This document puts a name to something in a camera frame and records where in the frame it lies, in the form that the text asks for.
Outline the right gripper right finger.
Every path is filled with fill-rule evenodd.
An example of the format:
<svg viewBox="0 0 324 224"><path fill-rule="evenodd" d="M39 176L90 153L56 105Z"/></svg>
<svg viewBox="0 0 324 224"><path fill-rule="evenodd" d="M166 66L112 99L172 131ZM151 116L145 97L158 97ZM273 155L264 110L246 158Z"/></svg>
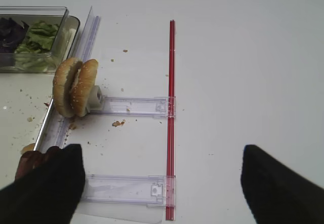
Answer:
<svg viewBox="0 0 324 224"><path fill-rule="evenodd" d="M256 223L323 223L323 188L256 145L246 145L240 183Z"/></svg>

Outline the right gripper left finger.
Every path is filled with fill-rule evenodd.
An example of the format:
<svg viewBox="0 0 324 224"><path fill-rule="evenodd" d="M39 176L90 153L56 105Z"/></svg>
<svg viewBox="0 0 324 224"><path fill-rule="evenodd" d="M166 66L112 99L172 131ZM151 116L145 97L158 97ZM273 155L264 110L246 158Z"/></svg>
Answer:
<svg viewBox="0 0 324 224"><path fill-rule="evenodd" d="M1 189L1 223L70 223L85 181L82 147L68 145Z"/></svg>

